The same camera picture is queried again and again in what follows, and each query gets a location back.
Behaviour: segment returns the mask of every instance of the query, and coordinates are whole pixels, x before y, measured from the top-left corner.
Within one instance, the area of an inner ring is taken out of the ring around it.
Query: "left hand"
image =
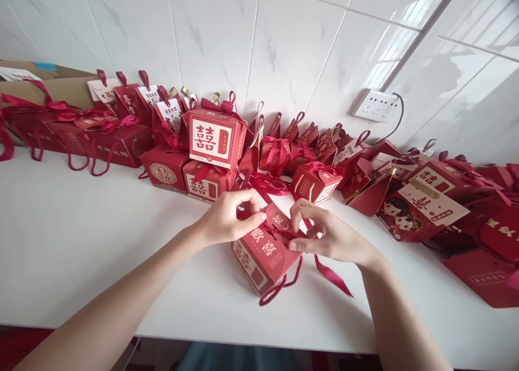
[[[236,208],[244,202],[248,202],[254,214],[240,221],[236,218]],[[192,227],[201,233],[203,247],[238,240],[267,219],[259,209],[260,197],[256,190],[227,191]]]

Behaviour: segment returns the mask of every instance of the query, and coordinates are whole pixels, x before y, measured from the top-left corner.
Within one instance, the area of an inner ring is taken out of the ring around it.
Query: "right hand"
[[[308,238],[290,241],[289,249],[330,257],[343,262],[367,267],[383,259],[382,254],[368,240],[341,221],[332,212],[321,209],[306,199],[299,199],[290,208],[291,225],[299,231],[299,222],[309,218],[314,225],[308,229]],[[314,238],[322,233],[321,238]]]

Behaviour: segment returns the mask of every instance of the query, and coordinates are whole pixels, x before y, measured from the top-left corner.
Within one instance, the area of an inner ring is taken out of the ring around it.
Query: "cartoon couple illustration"
[[[402,198],[392,197],[387,199],[382,205],[381,210],[391,216],[394,217],[395,227],[394,234],[396,236],[398,227],[400,230],[413,230],[417,231],[422,228],[422,220],[409,210],[409,204],[406,200]]]

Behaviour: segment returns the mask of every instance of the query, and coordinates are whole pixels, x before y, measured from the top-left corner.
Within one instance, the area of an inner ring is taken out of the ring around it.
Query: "hand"
[[[254,214],[240,221],[236,218],[236,208],[244,202]],[[259,209],[260,197],[256,190],[228,191],[192,227],[201,233],[203,247],[238,240],[267,219]]]
[[[290,241],[289,249],[330,257],[335,260],[352,262],[360,267],[383,259],[382,254],[368,240],[341,221],[328,210],[321,209],[306,199],[299,199],[290,208],[293,231],[299,230],[302,218],[313,220],[308,229],[308,238]],[[314,239],[318,234],[323,236]]]

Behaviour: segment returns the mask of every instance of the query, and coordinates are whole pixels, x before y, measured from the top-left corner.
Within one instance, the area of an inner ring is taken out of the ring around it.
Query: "white table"
[[[112,165],[93,177],[70,170],[65,155],[47,152],[38,163],[23,149],[0,163],[0,324],[58,327],[207,210],[207,203],[138,180],[140,172]],[[274,200],[285,212],[292,203],[289,196]],[[454,367],[519,368],[519,308],[492,309],[426,247],[396,242],[376,218],[338,200],[323,207],[386,255]],[[137,334],[373,353],[358,269],[322,262],[344,278],[354,299],[306,255],[297,285],[259,307],[229,245],[208,248],[171,280]]]

